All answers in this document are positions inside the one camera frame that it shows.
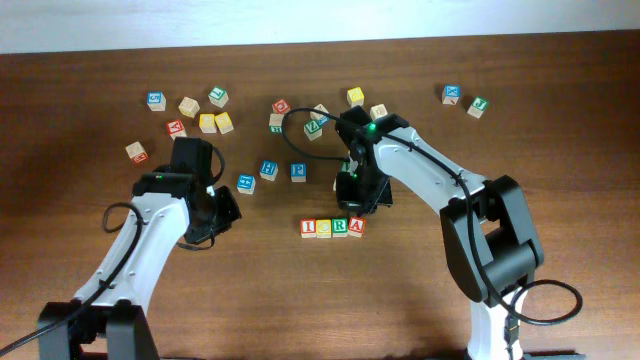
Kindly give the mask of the red letter A block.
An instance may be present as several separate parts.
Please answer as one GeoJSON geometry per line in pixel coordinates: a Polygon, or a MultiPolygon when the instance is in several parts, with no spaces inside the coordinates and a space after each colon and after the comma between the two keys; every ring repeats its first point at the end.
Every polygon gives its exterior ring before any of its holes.
{"type": "Polygon", "coordinates": [[[366,220],[360,217],[350,217],[348,221],[348,235],[362,237],[366,227],[366,220]]]}

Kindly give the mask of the green letter R block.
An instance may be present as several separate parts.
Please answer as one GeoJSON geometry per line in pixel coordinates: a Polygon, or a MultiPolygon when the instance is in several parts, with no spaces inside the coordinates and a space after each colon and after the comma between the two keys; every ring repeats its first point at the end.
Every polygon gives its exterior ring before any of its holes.
{"type": "Polygon", "coordinates": [[[332,236],[347,237],[348,236],[348,220],[346,218],[334,218],[331,220],[332,236]]]}

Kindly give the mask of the yellow letter C block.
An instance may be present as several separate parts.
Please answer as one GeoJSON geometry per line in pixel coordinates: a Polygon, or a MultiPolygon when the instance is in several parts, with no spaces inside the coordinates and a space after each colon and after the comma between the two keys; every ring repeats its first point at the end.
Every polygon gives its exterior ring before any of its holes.
{"type": "Polygon", "coordinates": [[[332,221],[330,219],[317,219],[315,222],[317,238],[332,237],[332,221]]]}

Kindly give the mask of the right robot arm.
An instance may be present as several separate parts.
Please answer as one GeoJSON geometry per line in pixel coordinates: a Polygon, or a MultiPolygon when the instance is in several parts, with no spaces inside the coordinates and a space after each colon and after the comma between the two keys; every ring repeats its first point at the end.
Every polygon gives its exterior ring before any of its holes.
{"type": "Polygon", "coordinates": [[[396,114],[372,119],[356,106],[335,130],[349,149],[337,176],[340,208],[358,216],[393,203],[397,179],[438,214],[449,272],[470,301],[468,359],[524,359],[519,330],[544,252],[519,184],[488,180],[429,146],[396,114]]]}

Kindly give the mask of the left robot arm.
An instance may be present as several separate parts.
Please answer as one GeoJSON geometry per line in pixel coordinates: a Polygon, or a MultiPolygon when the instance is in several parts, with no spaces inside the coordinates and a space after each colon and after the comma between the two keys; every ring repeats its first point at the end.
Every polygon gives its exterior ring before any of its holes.
{"type": "Polygon", "coordinates": [[[222,157],[200,138],[175,139],[171,160],[143,175],[121,203],[123,224],[90,279],[69,302],[50,302],[40,314],[42,359],[88,359],[84,346],[103,337],[105,359],[156,359],[146,320],[156,283],[176,247],[211,248],[241,217],[231,190],[216,183],[212,161],[222,157]]]}

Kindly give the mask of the red letter I block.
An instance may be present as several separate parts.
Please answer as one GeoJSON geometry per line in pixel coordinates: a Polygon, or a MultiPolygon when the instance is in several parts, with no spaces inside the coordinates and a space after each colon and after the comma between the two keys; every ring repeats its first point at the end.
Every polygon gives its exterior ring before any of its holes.
{"type": "Polygon", "coordinates": [[[300,221],[300,235],[302,238],[315,238],[317,236],[316,220],[302,219],[300,221]]]}

